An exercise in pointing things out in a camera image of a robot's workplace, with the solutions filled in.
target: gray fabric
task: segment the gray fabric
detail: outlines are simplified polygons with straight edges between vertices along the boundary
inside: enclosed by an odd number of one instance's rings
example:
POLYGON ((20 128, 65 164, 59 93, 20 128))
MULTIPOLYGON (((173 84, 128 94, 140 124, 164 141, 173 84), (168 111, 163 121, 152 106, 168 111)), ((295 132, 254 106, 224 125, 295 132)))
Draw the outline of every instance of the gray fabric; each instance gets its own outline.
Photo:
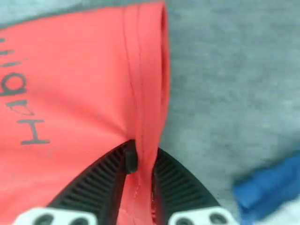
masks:
MULTIPOLYGON (((133 0, 1 0, 0 25, 133 0)), ((300 130, 300 1, 167 0, 162 147, 236 213, 232 182, 288 155, 300 130)))

